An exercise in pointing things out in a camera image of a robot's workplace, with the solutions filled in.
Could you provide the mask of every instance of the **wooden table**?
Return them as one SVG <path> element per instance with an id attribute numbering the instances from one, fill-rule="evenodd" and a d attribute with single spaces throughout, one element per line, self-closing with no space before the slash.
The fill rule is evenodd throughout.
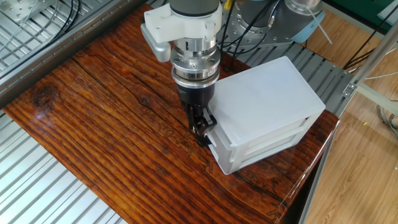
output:
<path id="1" fill-rule="evenodd" d="M 297 146 L 224 175 L 187 128 L 171 64 L 141 35 L 146 10 L 3 110 L 129 223 L 279 222 L 338 118 L 325 111 Z"/>

